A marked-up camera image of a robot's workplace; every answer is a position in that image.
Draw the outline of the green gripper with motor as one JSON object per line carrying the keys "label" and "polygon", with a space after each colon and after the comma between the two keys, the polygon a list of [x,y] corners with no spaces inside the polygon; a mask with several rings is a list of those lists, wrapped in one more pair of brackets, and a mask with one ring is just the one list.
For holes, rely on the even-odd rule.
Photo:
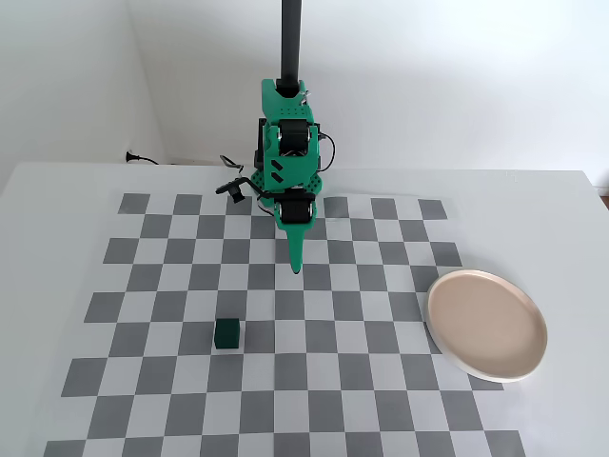
{"label": "green gripper with motor", "polygon": [[278,227],[285,230],[294,274],[303,267],[305,233],[313,227],[317,215],[316,197],[305,189],[286,189],[273,194],[275,219]]}

